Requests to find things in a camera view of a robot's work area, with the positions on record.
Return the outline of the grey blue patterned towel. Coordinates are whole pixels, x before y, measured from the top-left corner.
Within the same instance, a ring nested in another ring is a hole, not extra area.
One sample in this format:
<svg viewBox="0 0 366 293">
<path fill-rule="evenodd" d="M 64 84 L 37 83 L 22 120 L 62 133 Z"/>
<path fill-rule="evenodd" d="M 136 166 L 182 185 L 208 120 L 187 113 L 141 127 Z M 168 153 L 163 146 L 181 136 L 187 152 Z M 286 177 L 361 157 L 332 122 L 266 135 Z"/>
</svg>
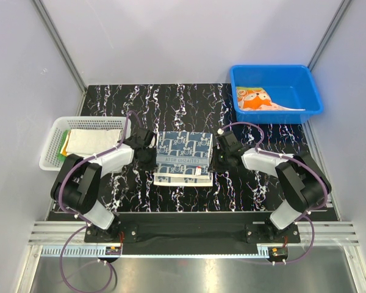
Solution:
<svg viewBox="0 0 366 293">
<path fill-rule="evenodd" d="M 213 135 L 208 132 L 160 131 L 157 133 L 154 184 L 168 187 L 211 187 L 209 170 Z"/>
</svg>

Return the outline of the light grey towel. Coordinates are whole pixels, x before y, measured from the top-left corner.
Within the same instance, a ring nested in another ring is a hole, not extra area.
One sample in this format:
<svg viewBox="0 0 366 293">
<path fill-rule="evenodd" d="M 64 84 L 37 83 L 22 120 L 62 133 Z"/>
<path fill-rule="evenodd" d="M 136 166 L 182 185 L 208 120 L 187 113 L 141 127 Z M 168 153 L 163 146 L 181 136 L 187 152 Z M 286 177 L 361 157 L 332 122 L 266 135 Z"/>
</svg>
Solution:
<svg viewBox="0 0 366 293">
<path fill-rule="evenodd" d="M 121 139 L 121 129 L 72 129 L 65 145 L 66 154 L 91 155 L 114 147 Z"/>
</svg>

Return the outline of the brown yellow towel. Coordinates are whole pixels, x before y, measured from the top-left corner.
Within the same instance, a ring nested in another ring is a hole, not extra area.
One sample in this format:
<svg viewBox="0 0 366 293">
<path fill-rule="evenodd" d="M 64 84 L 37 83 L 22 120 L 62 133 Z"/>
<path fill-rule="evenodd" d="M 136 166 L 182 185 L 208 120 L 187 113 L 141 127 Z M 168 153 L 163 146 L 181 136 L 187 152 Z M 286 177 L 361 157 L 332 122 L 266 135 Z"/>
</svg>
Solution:
<svg viewBox="0 0 366 293">
<path fill-rule="evenodd" d="M 68 145 L 70 134 L 71 134 L 70 130 L 65 131 L 63 133 L 62 141 L 61 141 L 61 144 L 60 144 L 60 154 L 63 155 L 63 156 L 67 156 L 66 148 L 67 148 L 67 145 Z"/>
</svg>

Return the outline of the green microfiber towel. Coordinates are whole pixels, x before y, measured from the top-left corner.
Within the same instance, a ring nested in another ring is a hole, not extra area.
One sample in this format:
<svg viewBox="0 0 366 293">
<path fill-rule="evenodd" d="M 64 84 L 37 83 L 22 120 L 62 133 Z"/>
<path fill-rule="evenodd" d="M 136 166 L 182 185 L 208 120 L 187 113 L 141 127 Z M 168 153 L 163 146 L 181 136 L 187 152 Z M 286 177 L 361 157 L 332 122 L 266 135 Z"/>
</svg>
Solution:
<svg viewBox="0 0 366 293">
<path fill-rule="evenodd" d="M 57 158 L 61 162 L 63 162 L 66 158 L 66 156 L 63 156 L 63 155 L 60 154 L 60 146 L 59 146 L 59 149 L 58 149 Z"/>
</svg>

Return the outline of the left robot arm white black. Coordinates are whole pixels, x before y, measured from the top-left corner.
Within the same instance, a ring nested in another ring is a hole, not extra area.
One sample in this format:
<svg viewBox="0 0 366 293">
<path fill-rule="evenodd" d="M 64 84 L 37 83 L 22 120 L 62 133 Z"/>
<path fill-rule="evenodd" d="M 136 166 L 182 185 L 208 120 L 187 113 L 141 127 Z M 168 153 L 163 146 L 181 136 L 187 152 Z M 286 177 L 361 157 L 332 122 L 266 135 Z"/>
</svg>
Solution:
<svg viewBox="0 0 366 293">
<path fill-rule="evenodd" d="M 156 134 L 139 128 L 112 148 L 84 158 L 69 155 L 51 188 L 51 198 L 67 213 L 87 222 L 90 234 L 111 242 L 124 235 L 117 215 L 99 200 L 101 178 L 136 161 L 142 170 L 156 167 Z"/>
</svg>

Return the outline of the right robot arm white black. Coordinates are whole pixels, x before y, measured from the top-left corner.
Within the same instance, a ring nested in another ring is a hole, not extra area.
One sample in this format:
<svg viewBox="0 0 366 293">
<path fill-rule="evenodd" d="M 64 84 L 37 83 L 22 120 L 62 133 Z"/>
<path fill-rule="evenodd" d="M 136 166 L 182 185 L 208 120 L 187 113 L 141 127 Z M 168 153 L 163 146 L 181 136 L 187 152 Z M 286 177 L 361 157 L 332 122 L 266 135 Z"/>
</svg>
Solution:
<svg viewBox="0 0 366 293">
<path fill-rule="evenodd" d="M 328 201 L 331 184 L 307 152 L 282 154 L 239 142 L 231 130 L 219 129 L 210 170 L 224 173 L 233 168 L 266 173 L 278 179 L 283 202 L 260 225 L 258 232 L 271 242 L 280 241 L 297 220 Z"/>
</svg>

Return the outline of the black marble pattern mat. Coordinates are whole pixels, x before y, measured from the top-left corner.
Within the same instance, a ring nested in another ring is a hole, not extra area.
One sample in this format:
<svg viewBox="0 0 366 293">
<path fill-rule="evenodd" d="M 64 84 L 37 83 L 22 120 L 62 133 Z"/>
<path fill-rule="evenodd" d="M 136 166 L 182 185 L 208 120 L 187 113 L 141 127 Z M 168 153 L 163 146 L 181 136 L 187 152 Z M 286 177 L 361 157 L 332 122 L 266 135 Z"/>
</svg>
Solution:
<svg viewBox="0 0 366 293">
<path fill-rule="evenodd" d="M 125 116 L 129 110 L 154 131 L 216 132 L 232 125 L 244 144 L 287 154 L 309 150 L 301 125 L 235 125 L 229 84 L 91 85 L 80 114 Z M 132 164 L 103 177 L 98 198 L 113 212 L 240 212 L 272 211 L 284 196 L 278 180 L 261 172 L 235 169 L 215 175 L 211 187 L 167 187 Z"/>
</svg>

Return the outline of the orange patterned cloth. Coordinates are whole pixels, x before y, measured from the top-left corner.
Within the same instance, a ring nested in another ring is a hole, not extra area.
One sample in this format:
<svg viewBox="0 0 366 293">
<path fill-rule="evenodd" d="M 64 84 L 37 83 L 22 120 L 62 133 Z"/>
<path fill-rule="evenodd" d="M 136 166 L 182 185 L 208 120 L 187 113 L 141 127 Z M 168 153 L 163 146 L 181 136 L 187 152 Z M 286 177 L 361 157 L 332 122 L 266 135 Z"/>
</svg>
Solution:
<svg viewBox="0 0 366 293">
<path fill-rule="evenodd" d="M 237 87 L 237 105 L 240 110 L 247 111 L 302 111 L 284 107 L 272 102 L 270 95 L 260 87 Z"/>
</svg>

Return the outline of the blue plastic bin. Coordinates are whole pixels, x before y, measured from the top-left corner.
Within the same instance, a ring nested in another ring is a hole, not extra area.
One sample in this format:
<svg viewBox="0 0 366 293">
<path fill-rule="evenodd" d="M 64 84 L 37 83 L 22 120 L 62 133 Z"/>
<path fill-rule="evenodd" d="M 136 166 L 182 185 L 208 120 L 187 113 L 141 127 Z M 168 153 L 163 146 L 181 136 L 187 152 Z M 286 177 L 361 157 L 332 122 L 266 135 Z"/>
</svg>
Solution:
<svg viewBox="0 0 366 293">
<path fill-rule="evenodd" d="M 230 69 L 237 121 L 255 124 L 303 124 L 323 112 L 323 103 L 310 70 L 304 65 L 234 65 Z M 243 111 L 237 105 L 237 87 L 260 87 L 272 102 L 302 111 Z"/>
</svg>

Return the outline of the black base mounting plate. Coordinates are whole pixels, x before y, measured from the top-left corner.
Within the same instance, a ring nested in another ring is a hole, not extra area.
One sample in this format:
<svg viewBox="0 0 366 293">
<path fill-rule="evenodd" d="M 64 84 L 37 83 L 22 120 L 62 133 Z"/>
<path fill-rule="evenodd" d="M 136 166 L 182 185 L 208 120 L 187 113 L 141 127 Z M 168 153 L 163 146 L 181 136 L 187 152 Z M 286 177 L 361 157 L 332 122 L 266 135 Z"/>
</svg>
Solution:
<svg viewBox="0 0 366 293">
<path fill-rule="evenodd" d="M 123 244 L 124 256 L 247 256 L 257 245 L 299 244 L 294 224 L 276 230 L 269 212 L 124 212 L 106 232 L 89 228 L 86 243 Z"/>
</svg>

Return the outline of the white perforated plastic basket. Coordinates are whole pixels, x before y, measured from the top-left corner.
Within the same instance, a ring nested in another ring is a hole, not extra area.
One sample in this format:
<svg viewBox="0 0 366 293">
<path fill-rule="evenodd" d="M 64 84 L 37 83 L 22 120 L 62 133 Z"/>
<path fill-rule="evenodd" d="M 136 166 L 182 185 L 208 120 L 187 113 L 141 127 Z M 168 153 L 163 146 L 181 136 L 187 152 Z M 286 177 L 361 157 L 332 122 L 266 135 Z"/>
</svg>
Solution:
<svg viewBox="0 0 366 293">
<path fill-rule="evenodd" d="M 58 118 L 48 135 L 44 149 L 40 156 L 39 166 L 46 171 L 59 171 L 64 163 L 57 158 L 60 141 L 63 133 L 72 129 L 121 129 L 126 131 L 125 136 L 129 137 L 131 134 L 131 121 L 124 117 L 60 117 Z M 95 154 L 83 155 L 80 157 L 92 157 Z"/>
</svg>

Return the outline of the right small circuit board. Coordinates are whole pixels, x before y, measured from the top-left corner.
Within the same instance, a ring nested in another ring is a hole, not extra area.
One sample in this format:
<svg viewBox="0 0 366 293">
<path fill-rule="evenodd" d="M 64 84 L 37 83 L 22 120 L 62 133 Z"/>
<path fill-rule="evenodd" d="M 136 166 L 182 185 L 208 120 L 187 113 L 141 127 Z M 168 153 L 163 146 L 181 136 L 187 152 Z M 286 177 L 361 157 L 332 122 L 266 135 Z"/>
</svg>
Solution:
<svg viewBox="0 0 366 293">
<path fill-rule="evenodd" d="M 287 247 L 273 247 L 269 250 L 269 256 L 272 258 L 285 258 L 287 259 L 289 250 Z"/>
</svg>

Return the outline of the small circuit board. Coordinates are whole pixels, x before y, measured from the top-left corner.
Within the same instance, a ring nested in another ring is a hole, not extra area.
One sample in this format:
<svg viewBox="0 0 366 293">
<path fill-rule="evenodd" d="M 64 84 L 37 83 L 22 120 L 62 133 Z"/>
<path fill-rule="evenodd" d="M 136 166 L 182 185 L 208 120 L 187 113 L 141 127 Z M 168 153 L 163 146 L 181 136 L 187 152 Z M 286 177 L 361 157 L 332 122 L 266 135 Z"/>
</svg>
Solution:
<svg viewBox="0 0 366 293">
<path fill-rule="evenodd" d="M 269 256 L 272 258 L 285 258 L 287 259 L 289 250 L 287 247 L 273 247 L 269 250 Z"/>
<path fill-rule="evenodd" d="M 107 246 L 106 247 L 106 255 L 121 255 L 122 254 L 122 246 Z"/>
</svg>

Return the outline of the left small circuit board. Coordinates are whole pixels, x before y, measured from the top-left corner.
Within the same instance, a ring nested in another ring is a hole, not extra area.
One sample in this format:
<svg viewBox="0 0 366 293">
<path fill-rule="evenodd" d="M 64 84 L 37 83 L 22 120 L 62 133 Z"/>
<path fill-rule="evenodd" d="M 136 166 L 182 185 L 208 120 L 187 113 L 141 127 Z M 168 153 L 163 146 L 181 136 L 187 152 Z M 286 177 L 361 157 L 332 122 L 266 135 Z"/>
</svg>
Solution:
<svg viewBox="0 0 366 293">
<path fill-rule="evenodd" d="M 122 254 L 122 246 L 107 246 L 106 247 L 106 255 L 121 255 Z"/>
</svg>

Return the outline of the aluminium rail front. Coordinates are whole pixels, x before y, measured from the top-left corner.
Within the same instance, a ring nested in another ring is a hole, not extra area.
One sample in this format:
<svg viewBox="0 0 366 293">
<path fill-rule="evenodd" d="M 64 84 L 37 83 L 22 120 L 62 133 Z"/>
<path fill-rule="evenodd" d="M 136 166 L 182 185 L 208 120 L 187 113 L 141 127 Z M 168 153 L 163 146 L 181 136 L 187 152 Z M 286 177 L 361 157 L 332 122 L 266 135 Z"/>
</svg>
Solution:
<svg viewBox="0 0 366 293">
<path fill-rule="evenodd" d="M 30 245 L 63 244 L 84 222 L 35 222 L 29 238 Z M 358 246 L 359 241 L 351 222 L 314 222 L 317 246 Z"/>
</svg>

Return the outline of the left aluminium frame post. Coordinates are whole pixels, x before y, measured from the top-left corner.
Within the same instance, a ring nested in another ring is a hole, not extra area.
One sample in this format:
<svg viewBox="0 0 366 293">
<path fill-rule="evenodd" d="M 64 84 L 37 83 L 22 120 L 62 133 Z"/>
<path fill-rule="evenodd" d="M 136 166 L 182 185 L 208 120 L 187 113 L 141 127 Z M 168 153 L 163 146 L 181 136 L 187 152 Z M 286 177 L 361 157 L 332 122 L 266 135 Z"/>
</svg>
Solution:
<svg viewBox="0 0 366 293">
<path fill-rule="evenodd" d="M 78 72 L 46 6 L 44 5 L 43 1 L 41 0 L 31 0 L 31 3 L 33 4 L 34 8 L 36 9 L 40 19 L 42 20 L 43 24 L 45 25 L 45 28 L 47 29 L 50 37 L 52 38 L 56 48 L 58 49 L 67 69 L 70 72 L 70 75 L 74 79 L 77 87 L 81 92 L 86 92 L 87 86 L 85 85 L 85 82 L 81 78 L 80 73 Z"/>
</svg>

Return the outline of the aluminium frame post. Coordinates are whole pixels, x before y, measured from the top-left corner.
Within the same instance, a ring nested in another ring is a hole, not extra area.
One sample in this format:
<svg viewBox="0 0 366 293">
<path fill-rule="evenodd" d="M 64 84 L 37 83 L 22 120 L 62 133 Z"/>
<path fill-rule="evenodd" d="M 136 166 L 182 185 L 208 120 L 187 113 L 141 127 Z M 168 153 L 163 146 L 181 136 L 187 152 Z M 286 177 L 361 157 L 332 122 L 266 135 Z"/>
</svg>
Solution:
<svg viewBox="0 0 366 293">
<path fill-rule="evenodd" d="M 333 38 L 337 28 L 339 27 L 340 23 L 342 22 L 344 16 L 346 15 L 348 9 L 352 5 L 353 0 L 341 0 L 340 5 L 338 6 L 337 10 L 335 11 L 334 16 L 332 17 L 331 21 L 329 22 L 325 33 L 323 34 L 318 46 L 316 47 L 310 61 L 307 65 L 308 69 L 313 72 L 315 66 L 317 65 L 320 57 L 324 53 L 326 47 L 328 46 L 329 42 Z"/>
<path fill-rule="evenodd" d="M 43 24 L 45 25 L 45 28 L 47 29 L 50 37 L 52 38 L 56 48 L 58 49 L 67 69 L 70 72 L 70 75 L 74 79 L 77 87 L 81 92 L 86 92 L 87 86 L 85 85 L 85 82 L 81 78 L 80 73 L 78 72 L 46 6 L 44 5 L 43 1 L 41 0 L 31 0 L 31 3 L 33 4 L 34 8 L 36 9 L 40 19 L 42 20 Z"/>
</svg>

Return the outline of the right aluminium frame post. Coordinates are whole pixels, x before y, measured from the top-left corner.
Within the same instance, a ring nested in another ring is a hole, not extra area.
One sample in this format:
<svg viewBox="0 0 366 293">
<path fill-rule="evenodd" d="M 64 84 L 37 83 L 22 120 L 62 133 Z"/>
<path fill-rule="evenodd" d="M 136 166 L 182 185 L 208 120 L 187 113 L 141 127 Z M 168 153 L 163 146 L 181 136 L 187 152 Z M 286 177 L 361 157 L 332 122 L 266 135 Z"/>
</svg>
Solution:
<svg viewBox="0 0 366 293">
<path fill-rule="evenodd" d="M 315 66 L 317 65 L 320 57 L 324 53 L 326 47 L 328 46 L 329 42 L 333 38 L 337 28 L 339 27 L 340 23 L 342 22 L 344 16 L 346 15 L 348 9 L 352 5 L 353 0 L 341 0 L 340 5 L 338 6 L 337 10 L 335 11 L 334 16 L 332 17 L 331 21 L 329 22 L 325 33 L 323 34 L 318 46 L 316 47 L 310 61 L 307 65 L 308 69 L 313 72 Z"/>
</svg>

